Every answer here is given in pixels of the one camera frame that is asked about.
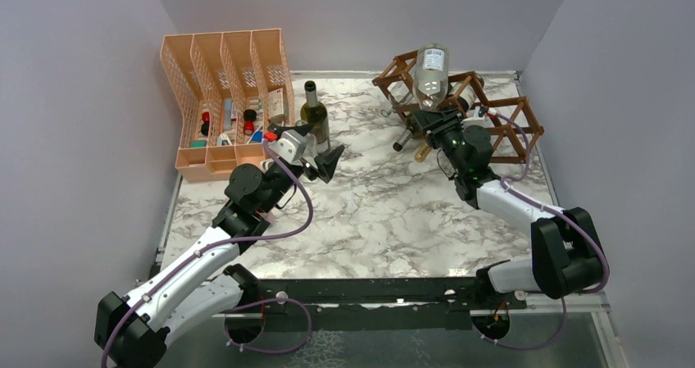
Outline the dark green wine bottle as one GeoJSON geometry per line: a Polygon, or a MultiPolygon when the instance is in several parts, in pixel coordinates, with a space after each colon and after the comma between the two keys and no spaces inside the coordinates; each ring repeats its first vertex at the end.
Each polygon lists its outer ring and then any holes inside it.
{"type": "Polygon", "coordinates": [[[304,83],[306,102],[301,108],[301,119],[311,126],[311,133],[316,138],[316,151],[325,153],[330,150],[328,111],[318,99],[316,83],[308,80],[304,83]]]}

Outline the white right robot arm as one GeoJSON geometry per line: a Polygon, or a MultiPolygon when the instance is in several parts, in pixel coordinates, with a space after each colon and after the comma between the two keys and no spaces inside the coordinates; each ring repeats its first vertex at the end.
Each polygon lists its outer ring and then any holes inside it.
{"type": "Polygon", "coordinates": [[[496,175],[491,134],[470,124],[459,111],[412,113],[426,143],[443,152],[452,165],[451,177],[461,200],[493,214],[529,237],[531,256],[504,261],[477,274],[474,300],[492,308],[506,293],[543,293],[552,299],[603,289],[610,269],[590,214],[580,207],[547,205],[496,175]]]}

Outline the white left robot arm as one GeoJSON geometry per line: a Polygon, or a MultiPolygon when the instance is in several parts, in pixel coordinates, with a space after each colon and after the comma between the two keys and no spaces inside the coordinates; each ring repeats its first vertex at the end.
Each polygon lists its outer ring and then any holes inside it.
{"type": "Polygon", "coordinates": [[[247,311],[265,304],[257,279],[247,270],[211,279],[257,241],[285,239],[311,224],[314,207],[300,182],[329,183],[345,147],[318,152],[311,127],[272,125],[262,141],[271,164],[236,166],[225,188],[227,203],[198,240],[170,266],[123,296],[111,292],[98,304],[94,339],[101,365],[154,367],[168,347],[203,321],[224,310],[247,311]],[[268,217],[290,189],[305,199],[308,216],[297,229],[268,235],[268,217]]]}

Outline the clear glass bottle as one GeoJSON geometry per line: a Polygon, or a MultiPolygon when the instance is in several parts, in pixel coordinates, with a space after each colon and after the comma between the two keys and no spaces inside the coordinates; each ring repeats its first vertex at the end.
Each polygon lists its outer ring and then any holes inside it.
{"type": "Polygon", "coordinates": [[[322,156],[330,150],[329,140],[319,141],[314,134],[307,134],[304,139],[306,146],[302,153],[301,159],[304,163],[308,163],[313,167],[317,167],[316,158],[322,156]]]}

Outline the clear bottle with white label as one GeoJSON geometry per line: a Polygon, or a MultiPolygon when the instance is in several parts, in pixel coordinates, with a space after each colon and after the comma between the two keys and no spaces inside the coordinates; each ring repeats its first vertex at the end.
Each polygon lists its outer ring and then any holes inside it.
{"type": "Polygon", "coordinates": [[[434,111],[449,92],[449,51],[431,43],[420,48],[416,56],[411,92],[420,109],[434,111]]]}

